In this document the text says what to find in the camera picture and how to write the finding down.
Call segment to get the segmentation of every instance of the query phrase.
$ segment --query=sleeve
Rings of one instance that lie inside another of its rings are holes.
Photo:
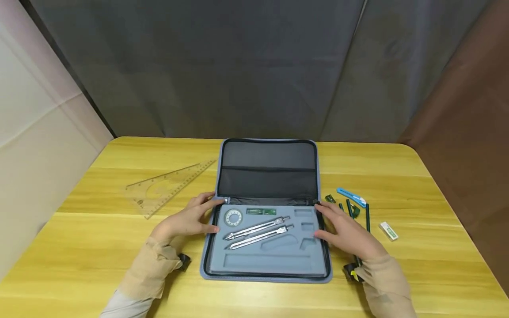
[[[169,242],[149,237],[100,318],[144,318],[153,300],[161,298],[166,276],[181,266]]]
[[[362,261],[355,269],[364,279],[364,292],[376,318],[417,318],[410,285],[398,262],[390,255]]]

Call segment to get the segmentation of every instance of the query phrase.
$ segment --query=black clip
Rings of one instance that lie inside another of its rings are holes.
[[[182,266],[179,268],[179,271],[185,272],[187,270],[187,267],[191,263],[191,258],[183,253],[179,254],[179,258],[180,258],[180,261],[182,262]]]
[[[345,272],[347,279],[349,281],[358,281],[362,283],[364,279],[362,279],[357,273],[355,272],[355,268],[357,267],[356,263],[350,263],[343,266],[343,271]]]

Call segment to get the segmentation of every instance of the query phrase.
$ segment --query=blue utility knife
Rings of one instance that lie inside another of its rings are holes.
[[[348,199],[354,201],[355,203],[357,203],[361,207],[366,208],[366,200],[364,200],[362,197],[360,197],[358,195],[355,195],[352,192],[347,191],[347,190],[345,190],[343,188],[337,188],[336,192],[341,194],[341,195],[344,195],[345,197],[347,197]]]

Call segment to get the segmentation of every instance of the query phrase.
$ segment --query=white wall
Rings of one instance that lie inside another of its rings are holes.
[[[17,0],[0,0],[0,280],[112,139]]]

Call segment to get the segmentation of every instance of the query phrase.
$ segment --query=transparent triangle ruler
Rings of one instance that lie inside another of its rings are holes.
[[[215,161],[204,161],[130,184],[126,186],[125,195],[137,206],[138,211],[149,219]]]

